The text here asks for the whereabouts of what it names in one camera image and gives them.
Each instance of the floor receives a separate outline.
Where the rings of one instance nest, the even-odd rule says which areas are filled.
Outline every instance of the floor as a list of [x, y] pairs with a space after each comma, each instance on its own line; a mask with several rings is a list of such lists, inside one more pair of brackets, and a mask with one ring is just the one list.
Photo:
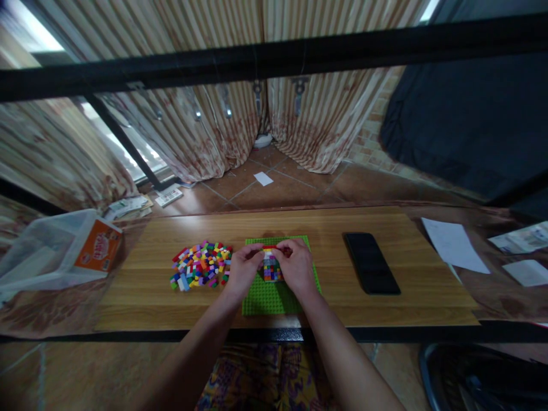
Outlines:
[[[0, 347], [0, 409], [121, 409], [175, 342], [14, 342]], [[418, 344], [361, 344], [407, 411], [429, 411]]]
[[[262, 187], [264, 171], [274, 182]], [[184, 190], [158, 216], [237, 209], [332, 204], [356, 200], [430, 200], [472, 204], [398, 176], [342, 163], [332, 175], [312, 174], [274, 147], [251, 153], [220, 179]], [[175, 343], [18, 342], [0, 345], [0, 409], [119, 409]], [[362, 344], [408, 411], [429, 410], [416, 344]]]
[[[259, 172], [265, 172], [274, 182], [263, 187], [253, 176]], [[192, 215], [363, 200], [474, 204], [448, 191], [352, 163], [341, 163], [330, 175], [310, 173], [273, 146], [252, 151], [248, 161], [222, 178], [182, 190], [184, 196], [166, 208], [155, 205], [152, 208], [154, 215]]]

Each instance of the plastic storage box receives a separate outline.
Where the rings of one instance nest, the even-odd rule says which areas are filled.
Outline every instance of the plastic storage box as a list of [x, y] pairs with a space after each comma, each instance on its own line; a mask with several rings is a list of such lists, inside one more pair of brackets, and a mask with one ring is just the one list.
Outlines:
[[0, 261], [0, 292], [57, 290], [104, 278], [122, 230], [85, 209], [33, 221]]

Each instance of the smartphone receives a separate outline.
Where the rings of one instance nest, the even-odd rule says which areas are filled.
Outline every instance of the smartphone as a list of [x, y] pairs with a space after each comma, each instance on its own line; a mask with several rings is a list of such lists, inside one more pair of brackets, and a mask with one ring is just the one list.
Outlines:
[[378, 247], [369, 233], [345, 233], [344, 240], [362, 289], [371, 295], [399, 295], [400, 287]]

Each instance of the table top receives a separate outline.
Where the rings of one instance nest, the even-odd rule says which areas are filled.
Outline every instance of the table top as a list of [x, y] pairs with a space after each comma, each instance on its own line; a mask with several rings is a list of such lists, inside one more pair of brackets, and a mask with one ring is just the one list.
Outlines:
[[[370, 296], [360, 287], [344, 232], [376, 238], [401, 289]], [[96, 331], [190, 329], [222, 287], [173, 291], [173, 256], [188, 245], [307, 235], [323, 295], [347, 327], [478, 325], [477, 307], [399, 207], [335, 208], [168, 217], [152, 220], [99, 303]], [[303, 314], [237, 314], [233, 328], [307, 327]]]

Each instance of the green lego brick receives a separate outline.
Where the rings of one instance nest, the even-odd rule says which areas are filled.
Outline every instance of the green lego brick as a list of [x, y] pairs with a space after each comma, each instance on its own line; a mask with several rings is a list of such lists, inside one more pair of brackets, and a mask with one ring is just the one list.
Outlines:
[[[276, 245], [282, 240], [301, 238], [308, 248], [308, 236], [290, 236], [290, 237], [270, 237], [262, 239], [247, 239], [245, 244], [263, 243], [264, 245]], [[312, 264], [316, 287], [321, 293], [320, 282], [316, 272], [316, 266]], [[242, 314], [252, 315], [271, 315], [271, 314], [295, 314], [303, 311], [303, 308], [297, 301], [295, 294], [289, 289], [287, 284], [282, 281], [279, 283], [265, 283], [259, 271], [251, 284], [249, 293], [241, 306]]]

